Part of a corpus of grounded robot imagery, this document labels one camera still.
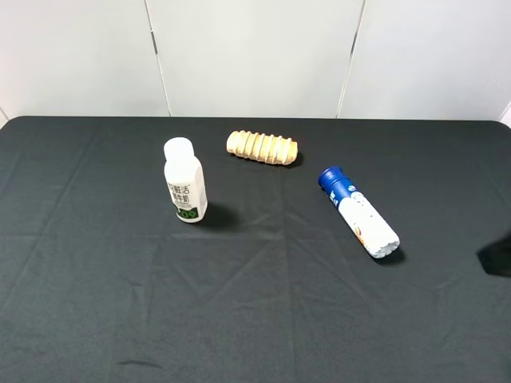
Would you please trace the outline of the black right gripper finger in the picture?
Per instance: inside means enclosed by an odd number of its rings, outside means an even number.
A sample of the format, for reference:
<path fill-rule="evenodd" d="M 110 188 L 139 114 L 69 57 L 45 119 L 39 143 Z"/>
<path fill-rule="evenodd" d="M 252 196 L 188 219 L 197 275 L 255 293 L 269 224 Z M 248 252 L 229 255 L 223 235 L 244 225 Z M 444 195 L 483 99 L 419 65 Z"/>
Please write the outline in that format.
<path fill-rule="evenodd" d="M 486 274 L 511 274 L 510 243 L 510 237 L 505 237 L 479 250 L 477 257 Z"/>

